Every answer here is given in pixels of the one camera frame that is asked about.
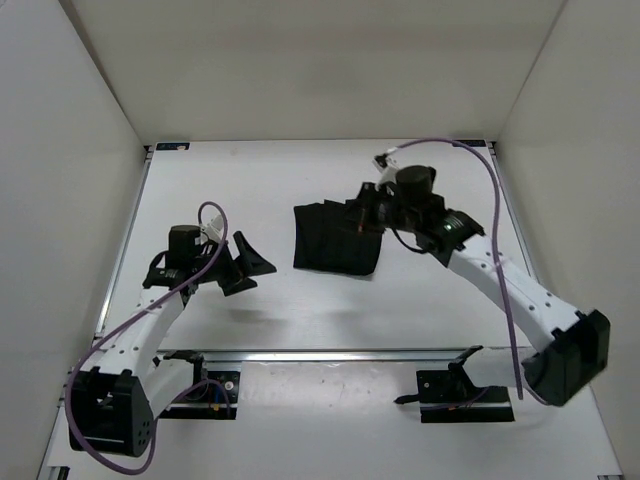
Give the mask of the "black pleated skirt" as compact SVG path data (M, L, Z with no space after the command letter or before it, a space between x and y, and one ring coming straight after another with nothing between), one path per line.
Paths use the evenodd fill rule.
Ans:
M360 234L347 210L332 200L293 208L294 268L360 277L375 272L382 235Z

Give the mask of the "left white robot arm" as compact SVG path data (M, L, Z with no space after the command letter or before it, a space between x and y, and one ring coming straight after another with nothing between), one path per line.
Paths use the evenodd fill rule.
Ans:
M154 257L143 281L134 323L114 330L71 382L66 416L73 449L139 457L172 403L206 392L209 373L200 353L157 352L200 285L215 283L231 296L256 287L256 277L276 273L241 232L233 239L236 254L211 226L170 229L167 249Z

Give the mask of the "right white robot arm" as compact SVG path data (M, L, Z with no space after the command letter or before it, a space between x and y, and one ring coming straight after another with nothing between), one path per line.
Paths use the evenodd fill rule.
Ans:
M505 313L510 332L527 338L526 347L466 350L449 365L449 391L467 401L486 387L522 387L550 406L565 405L606 369L609 319L580 311L525 274L495 236L433 193L435 176L432 167L388 167L379 183L362 184L352 206L359 232L414 235L413 252L470 282Z

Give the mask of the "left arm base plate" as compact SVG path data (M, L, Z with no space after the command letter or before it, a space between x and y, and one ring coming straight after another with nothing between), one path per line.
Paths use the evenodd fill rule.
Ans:
M143 388L158 419L234 420L241 365L206 352L166 351L152 359Z

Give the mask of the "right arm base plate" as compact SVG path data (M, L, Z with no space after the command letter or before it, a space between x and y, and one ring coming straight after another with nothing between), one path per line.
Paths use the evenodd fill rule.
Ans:
M476 386L464 368L489 350L472 346L445 369L418 370L417 392L397 397L398 406L417 403L423 424L506 423L515 416L506 386Z

